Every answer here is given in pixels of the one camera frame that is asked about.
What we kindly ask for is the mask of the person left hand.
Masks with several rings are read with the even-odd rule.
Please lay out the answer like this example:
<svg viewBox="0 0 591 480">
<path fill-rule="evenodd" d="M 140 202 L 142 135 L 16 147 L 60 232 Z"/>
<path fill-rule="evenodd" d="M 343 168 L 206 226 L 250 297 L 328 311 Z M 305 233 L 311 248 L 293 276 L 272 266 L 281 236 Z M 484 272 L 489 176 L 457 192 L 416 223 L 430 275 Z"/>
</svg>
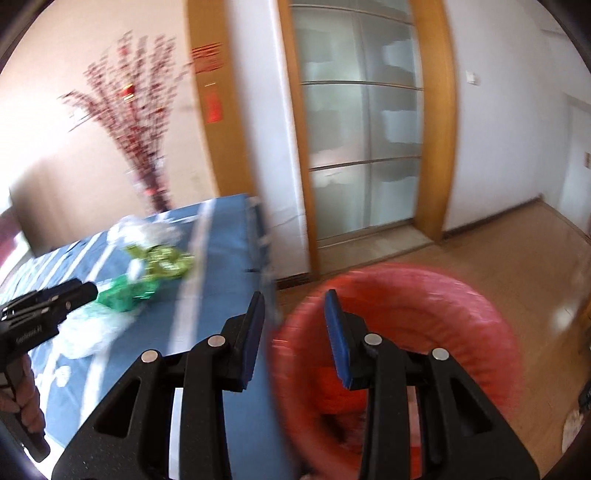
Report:
<svg viewBox="0 0 591 480">
<path fill-rule="evenodd" d="M 21 357 L 23 377 L 16 387 L 14 397 L 1 394 L 0 410 L 20 414 L 21 422 L 30 433 L 41 433 L 45 428 L 44 414 L 40 408 L 40 393 L 35 385 L 29 355 Z"/>
</svg>

